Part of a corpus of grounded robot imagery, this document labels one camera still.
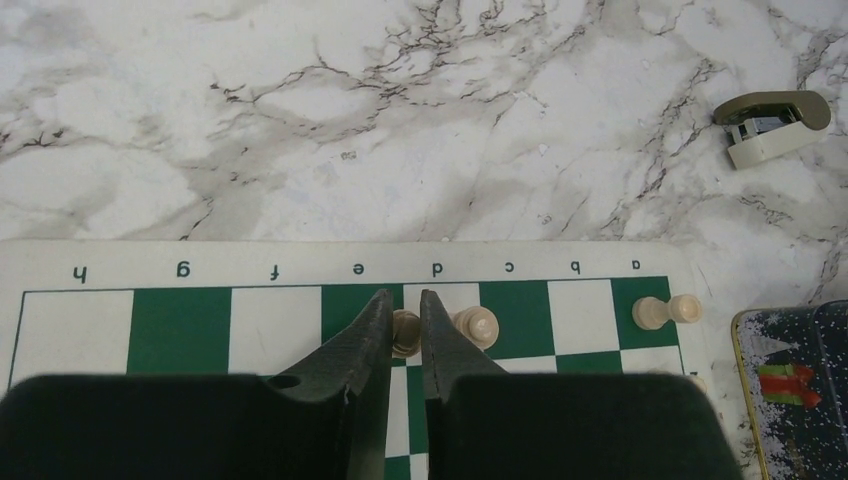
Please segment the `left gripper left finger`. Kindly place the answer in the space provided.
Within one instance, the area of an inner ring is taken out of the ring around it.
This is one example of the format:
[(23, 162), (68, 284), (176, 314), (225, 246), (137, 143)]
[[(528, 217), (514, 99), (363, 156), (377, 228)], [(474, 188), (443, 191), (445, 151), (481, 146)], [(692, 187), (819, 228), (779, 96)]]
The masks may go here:
[(393, 295), (271, 378), (42, 375), (1, 403), (5, 479), (380, 479)]

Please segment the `light pawn chess piece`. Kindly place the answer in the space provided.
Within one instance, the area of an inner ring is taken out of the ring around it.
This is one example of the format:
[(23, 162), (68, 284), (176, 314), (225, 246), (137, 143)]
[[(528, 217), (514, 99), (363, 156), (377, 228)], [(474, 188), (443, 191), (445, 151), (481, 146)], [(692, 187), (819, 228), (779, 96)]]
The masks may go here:
[(708, 392), (708, 387), (706, 382), (696, 374), (687, 375), (687, 378), (704, 394)]

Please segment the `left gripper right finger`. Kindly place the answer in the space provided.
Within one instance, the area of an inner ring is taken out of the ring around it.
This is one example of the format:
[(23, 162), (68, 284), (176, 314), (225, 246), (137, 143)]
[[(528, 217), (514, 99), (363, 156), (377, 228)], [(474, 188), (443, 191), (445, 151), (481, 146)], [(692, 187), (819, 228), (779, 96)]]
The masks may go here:
[(432, 479), (738, 479), (716, 413), (668, 373), (510, 373), (420, 300)]

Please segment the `light king chess piece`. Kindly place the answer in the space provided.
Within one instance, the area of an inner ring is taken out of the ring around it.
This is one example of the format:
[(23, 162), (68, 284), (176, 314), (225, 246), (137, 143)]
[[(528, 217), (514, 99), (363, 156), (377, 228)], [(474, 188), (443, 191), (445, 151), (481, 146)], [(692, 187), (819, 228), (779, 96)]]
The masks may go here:
[(497, 317), (483, 306), (472, 306), (455, 313), (452, 322), (457, 330), (481, 350), (491, 348), (500, 333)]

